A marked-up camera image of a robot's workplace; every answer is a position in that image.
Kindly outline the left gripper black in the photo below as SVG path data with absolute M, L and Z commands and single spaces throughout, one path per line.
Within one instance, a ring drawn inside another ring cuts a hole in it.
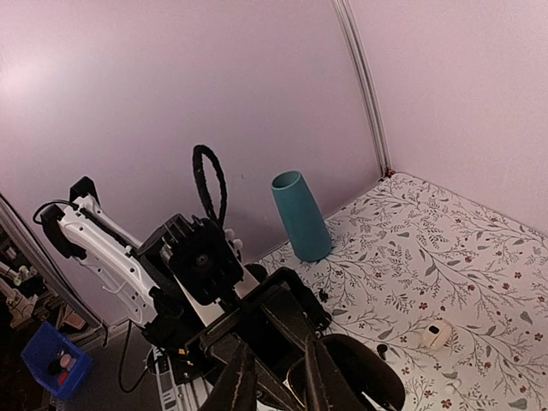
M 304 355 L 304 339 L 325 331 L 332 317 L 320 300 L 288 267 L 268 276 L 242 301 L 185 343 L 189 360 L 215 383 L 223 369 L 209 348 L 234 334 L 257 355 L 276 377 L 284 380 L 291 366 Z

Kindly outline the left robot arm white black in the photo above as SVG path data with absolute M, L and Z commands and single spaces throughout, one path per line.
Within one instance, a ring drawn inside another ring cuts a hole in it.
M 125 306 L 149 343 L 183 364 L 187 379 L 215 382 L 234 341 L 247 343 L 282 377 L 301 358 L 306 336 L 321 334 L 331 316 L 295 271 L 242 263 L 224 227 L 228 193 L 222 190 L 213 205 L 205 162 L 225 180 L 213 150 L 197 145 L 192 167 L 205 215 L 175 215 L 144 241 L 108 216 L 89 177 L 71 187 L 67 200 L 42 205 L 34 222 Z

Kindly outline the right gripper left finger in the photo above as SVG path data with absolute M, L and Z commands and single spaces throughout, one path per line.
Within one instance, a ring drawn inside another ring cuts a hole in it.
M 255 355 L 245 342 L 240 342 L 200 410 L 254 411 L 257 383 Z

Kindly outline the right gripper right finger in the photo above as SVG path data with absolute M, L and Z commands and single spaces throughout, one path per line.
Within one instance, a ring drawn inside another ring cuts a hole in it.
M 306 410 L 363 410 L 326 346 L 307 336 L 305 341 Z

